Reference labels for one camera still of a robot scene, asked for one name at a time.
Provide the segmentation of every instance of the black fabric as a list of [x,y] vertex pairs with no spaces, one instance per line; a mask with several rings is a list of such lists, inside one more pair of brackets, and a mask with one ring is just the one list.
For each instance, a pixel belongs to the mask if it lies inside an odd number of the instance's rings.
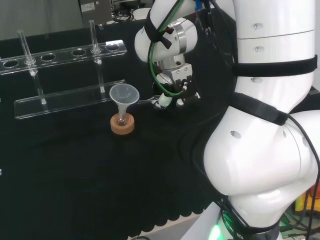
[[[128,50],[102,59],[104,81],[125,79],[141,100],[153,95],[147,64],[135,52],[144,23],[96,31],[98,42],[121,39]],[[217,198],[193,160],[203,167],[207,141],[199,129],[207,137],[214,131],[208,126],[219,123],[213,116],[223,116],[234,78],[199,26],[197,31],[198,44],[186,60],[200,104],[166,111],[130,107],[135,130],[128,136],[110,129],[113,102],[16,120],[14,101],[37,91],[28,71],[0,75],[1,240],[127,240],[179,215],[200,214]],[[26,39],[32,53],[91,44],[87,28]],[[19,39],[0,42],[2,58],[22,54]],[[40,68],[38,74],[45,94],[98,84],[93,61]]]
[[238,77],[285,77],[312,73],[318,68],[318,56],[314,58],[272,63],[238,63],[232,72]]
[[230,99],[230,106],[244,113],[282,126],[288,119],[288,114],[277,110],[258,99],[242,93],[234,92]]
[[151,10],[149,11],[149,13],[147,15],[146,21],[144,24],[145,33],[147,34],[147,36],[149,37],[151,42],[153,42],[153,43],[161,42],[167,49],[169,49],[171,47],[172,43],[164,37],[164,34],[166,32],[169,34],[172,34],[173,29],[168,28],[163,32],[159,32],[150,19],[150,12],[151,12]]

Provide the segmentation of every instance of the black velcro strap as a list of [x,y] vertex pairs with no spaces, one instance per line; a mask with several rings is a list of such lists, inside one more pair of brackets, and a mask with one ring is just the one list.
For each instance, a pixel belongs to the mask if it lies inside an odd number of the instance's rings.
[[240,77],[285,77],[312,73],[318,68],[318,56],[301,61],[272,63],[238,63],[232,73]]
[[150,18],[150,12],[149,11],[147,17],[146,17],[146,21],[144,24],[144,30],[147,34],[147,36],[149,37],[149,39],[151,40],[152,43],[158,43],[161,42],[166,49],[169,49],[172,45],[172,43],[166,39],[164,37],[164,34],[167,32],[166,30],[163,32],[159,32],[158,29],[156,29],[155,25],[152,23],[151,18]]
[[231,96],[230,106],[244,113],[282,126],[288,119],[288,114],[277,110],[258,99],[242,93],[234,92]]

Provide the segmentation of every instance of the funnel stem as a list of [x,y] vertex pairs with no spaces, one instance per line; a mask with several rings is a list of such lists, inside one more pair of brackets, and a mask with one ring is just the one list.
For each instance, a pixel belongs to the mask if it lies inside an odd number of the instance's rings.
[[123,119],[124,116],[127,113],[127,107],[126,106],[119,106],[119,117],[120,119]]

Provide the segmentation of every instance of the test tube hole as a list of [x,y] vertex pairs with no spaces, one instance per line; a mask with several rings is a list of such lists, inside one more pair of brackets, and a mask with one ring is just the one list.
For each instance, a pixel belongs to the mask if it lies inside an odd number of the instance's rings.
[[50,53],[50,54],[47,54],[47,55],[43,55],[41,57],[41,60],[44,61],[44,62],[51,62],[52,60],[54,60],[56,58],[56,55]]
[[9,61],[6,61],[3,66],[7,69],[11,69],[11,68],[14,68],[15,66],[18,65],[18,61],[16,59],[13,59],[13,60],[9,60]]
[[109,44],[109,45],[105,46],[105,48],[109,51],[116,51],[119,49],[119,45],[118,44]]
[[81,57],[81,56],[83,56],[85,54],[86,54],[86,50],[83,50],[83,49],[80,49],[80,48],[78,50],[72,51],[72,55],[76,56],[76,57]]

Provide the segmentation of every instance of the yellow object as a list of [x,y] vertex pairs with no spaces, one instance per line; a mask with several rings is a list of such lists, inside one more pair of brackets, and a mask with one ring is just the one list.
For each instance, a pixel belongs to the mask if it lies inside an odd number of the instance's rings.
[[[304,210],[306,193],[302,194],[297,200],[295,200],[295,211],[302,212]],[[307,200],[306,210],[311,210],[312,196],[309,194]],[[320,199],[315,200],[314,210],[320,212]]]

